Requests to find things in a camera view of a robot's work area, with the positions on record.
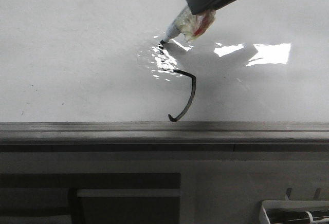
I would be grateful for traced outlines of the white whiteboard marker with tape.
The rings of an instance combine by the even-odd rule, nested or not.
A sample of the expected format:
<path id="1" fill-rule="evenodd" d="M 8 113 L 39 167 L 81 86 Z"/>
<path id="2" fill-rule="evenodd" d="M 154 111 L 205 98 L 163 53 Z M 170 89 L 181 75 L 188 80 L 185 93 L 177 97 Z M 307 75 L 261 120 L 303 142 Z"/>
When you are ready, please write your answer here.
<path id="1" fill-rule="evenodd" d="M 180 34 L 184 35 L 186 42 L 195 40 L 211 26 L 215 21 L 215 15 L 216 11 L 214 9 L 208 9 L 199 14 L 192 14 L 190 8 L 186 5 L 168 26 L 160 44 L 164 45 Z"/>

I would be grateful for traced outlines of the white marker tray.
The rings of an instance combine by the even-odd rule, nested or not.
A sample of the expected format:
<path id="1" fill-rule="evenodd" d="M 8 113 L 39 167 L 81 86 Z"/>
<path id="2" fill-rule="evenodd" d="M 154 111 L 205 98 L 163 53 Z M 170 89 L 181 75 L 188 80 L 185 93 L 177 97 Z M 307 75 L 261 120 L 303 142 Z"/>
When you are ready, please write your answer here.
<path id="1" fill-rule="evenodd" d="M 260 223 L 328 223 L 327 200 L 264 200 Z"/>

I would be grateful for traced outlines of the white whiteboard with aluminium frame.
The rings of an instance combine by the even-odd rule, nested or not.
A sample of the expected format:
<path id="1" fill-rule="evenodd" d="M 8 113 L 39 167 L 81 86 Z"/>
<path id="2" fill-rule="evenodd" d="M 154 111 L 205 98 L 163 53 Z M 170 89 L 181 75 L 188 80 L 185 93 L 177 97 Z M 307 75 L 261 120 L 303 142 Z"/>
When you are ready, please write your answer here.
<path id="1" fill-rule="evenodd" d="M 4 152 L 328 151 L 328 0 L 1 0 Z"/>

